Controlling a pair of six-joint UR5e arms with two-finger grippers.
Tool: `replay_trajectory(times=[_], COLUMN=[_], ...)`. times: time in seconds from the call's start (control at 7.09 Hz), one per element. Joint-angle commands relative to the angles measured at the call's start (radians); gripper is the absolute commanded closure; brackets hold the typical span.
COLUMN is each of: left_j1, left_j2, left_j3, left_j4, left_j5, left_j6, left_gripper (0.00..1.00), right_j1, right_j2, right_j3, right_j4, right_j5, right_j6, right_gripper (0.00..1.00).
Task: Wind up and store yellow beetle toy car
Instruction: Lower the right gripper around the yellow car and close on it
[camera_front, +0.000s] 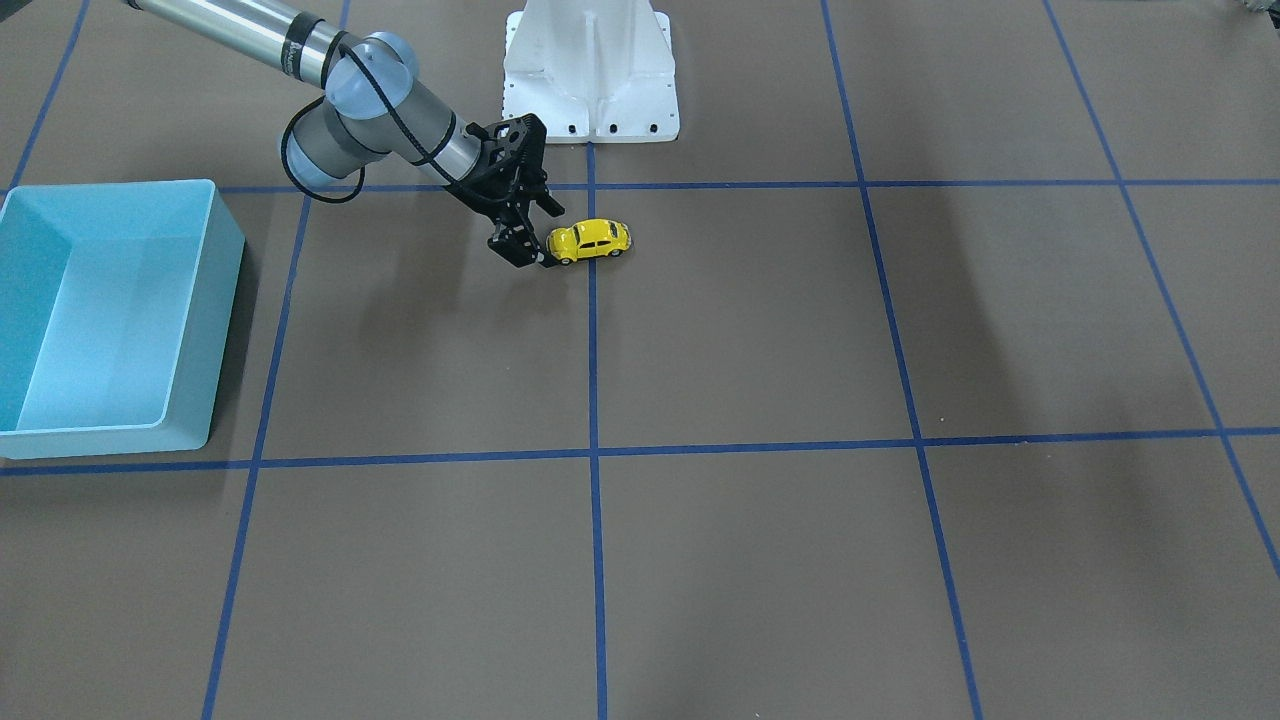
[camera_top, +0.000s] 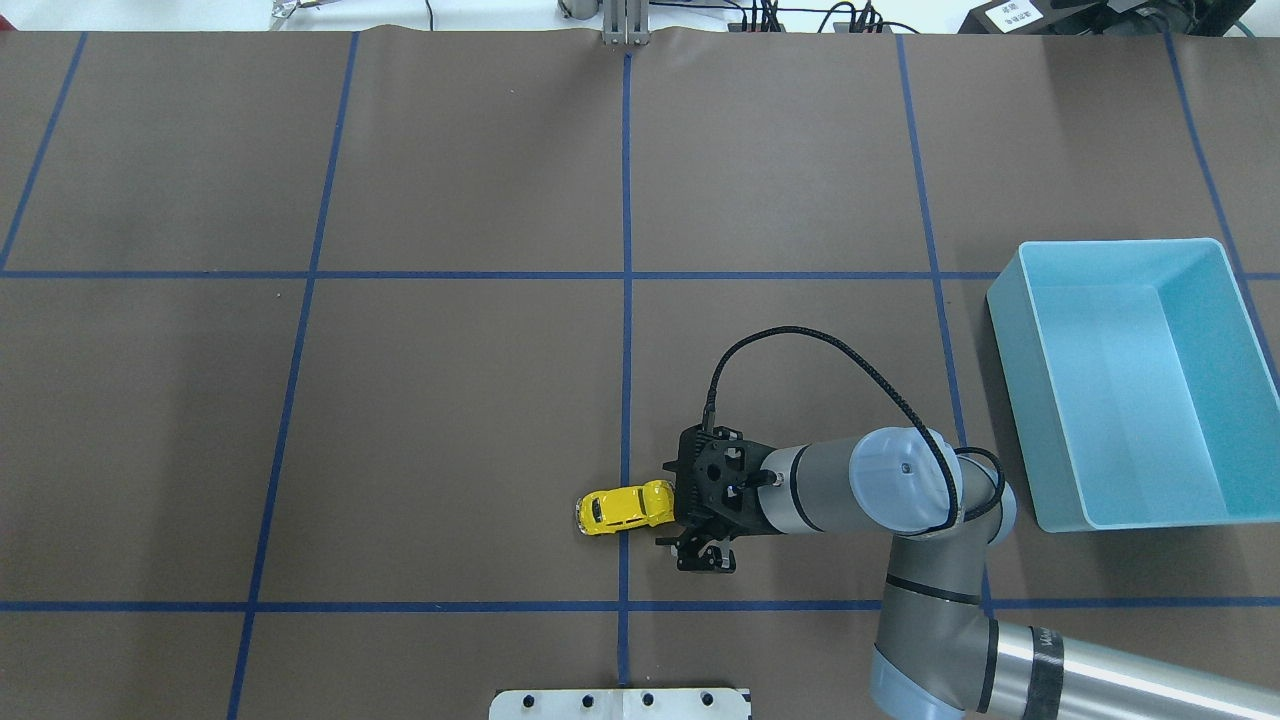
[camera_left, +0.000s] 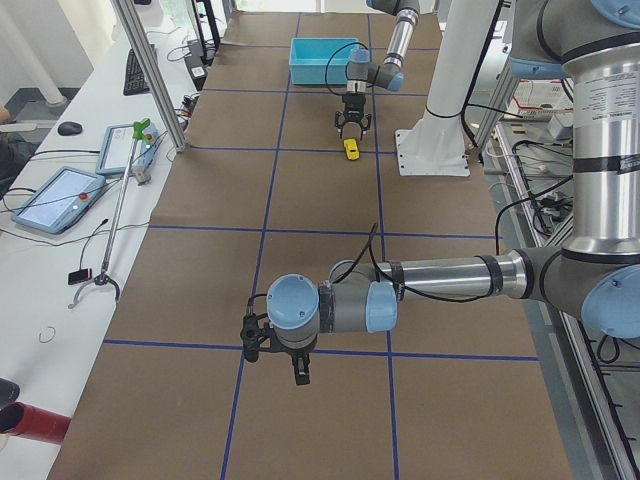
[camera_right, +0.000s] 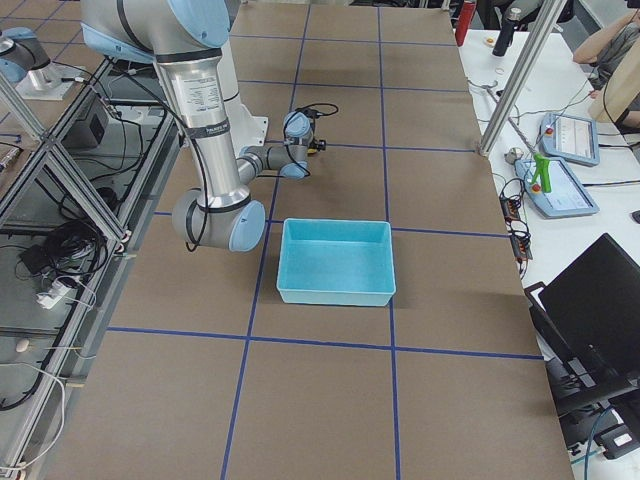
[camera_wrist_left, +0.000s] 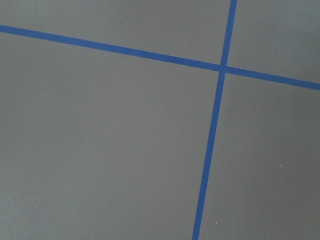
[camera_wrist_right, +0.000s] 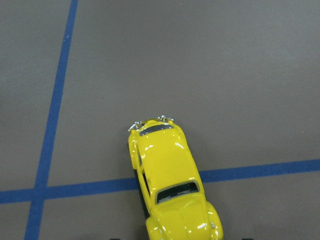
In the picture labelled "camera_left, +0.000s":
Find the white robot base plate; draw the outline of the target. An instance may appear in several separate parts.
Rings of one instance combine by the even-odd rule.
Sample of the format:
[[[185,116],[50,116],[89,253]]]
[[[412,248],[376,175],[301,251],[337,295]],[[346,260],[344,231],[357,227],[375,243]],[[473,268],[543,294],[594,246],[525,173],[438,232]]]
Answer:
[[[395,132],[398,170],[401,176],[468,177],[470,170],[460,128],[452,133],[401,129]]]

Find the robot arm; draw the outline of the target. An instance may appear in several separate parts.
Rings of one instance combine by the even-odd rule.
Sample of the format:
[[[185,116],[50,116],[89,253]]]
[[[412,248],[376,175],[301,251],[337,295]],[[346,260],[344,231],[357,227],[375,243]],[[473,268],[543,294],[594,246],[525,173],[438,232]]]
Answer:
[[[343,261],[320,284],[275,280],[244,319],[246,360],[285,353],[300,385],[321,333],[384,332],[410,298],[545,302],[604,334],[639,334],[639,5],[520,1],[513,62],[561,68],[574,83],[573,229],[558,247],[408,262]]]
[[[419,2],[413,0],[373,0],[367,1],[367,6],[394,16],[395,26],[382,64],[373,63],[370,51],[362,44],[350,43],[354,49],[349,53],[345,67],[346,92],[340,94],[344,108],[334,116],[334,125],[340,138],[348,124],[357,125],[360,136],[369,130],[372,115],[365,113],[365,91],[368,86],[394,92],[402,87],[405,56],[420,13]]]

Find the person forearm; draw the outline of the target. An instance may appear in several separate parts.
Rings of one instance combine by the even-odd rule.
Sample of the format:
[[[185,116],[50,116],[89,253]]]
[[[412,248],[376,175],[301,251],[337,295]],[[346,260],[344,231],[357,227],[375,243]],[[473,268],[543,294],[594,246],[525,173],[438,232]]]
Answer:
[[[0,123],[5,124],[11,119],[11,114],[9,111],[3,106],[0,106]]]

